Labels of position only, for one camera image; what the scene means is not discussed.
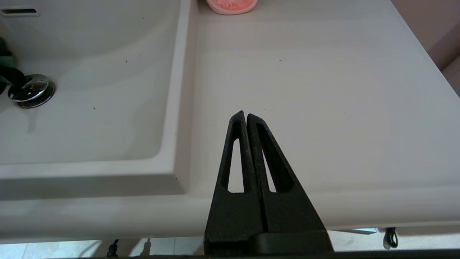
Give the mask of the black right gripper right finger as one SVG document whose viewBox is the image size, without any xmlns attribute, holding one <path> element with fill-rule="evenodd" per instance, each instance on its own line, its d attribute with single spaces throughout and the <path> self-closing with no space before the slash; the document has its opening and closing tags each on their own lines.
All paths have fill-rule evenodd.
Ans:
<svg viewBox="0 0 460 259">
<path fill-rule="evenodd" d="M 266 231 L 325 231 L 324 224 L 267 123 L 249 114 L 247 131 Z"/>
</svg>

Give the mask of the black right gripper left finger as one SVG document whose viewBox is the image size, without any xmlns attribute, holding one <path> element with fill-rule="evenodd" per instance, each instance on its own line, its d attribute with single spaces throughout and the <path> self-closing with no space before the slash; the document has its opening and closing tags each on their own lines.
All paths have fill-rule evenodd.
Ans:
<svg viewBox="0 0 460 259">
<path fill-rule="evenodd" d="M 261 146 L 250 124 L 253 115 L 240 110 L 228 124 L 220 168 L 204 235 L 205 254 L 263 254 L 261 238 L 267 230 L 261 180 L 266 167 Z M 235 141 L 240 146 L 243 192 L 229 190 Z"/>
</svg>

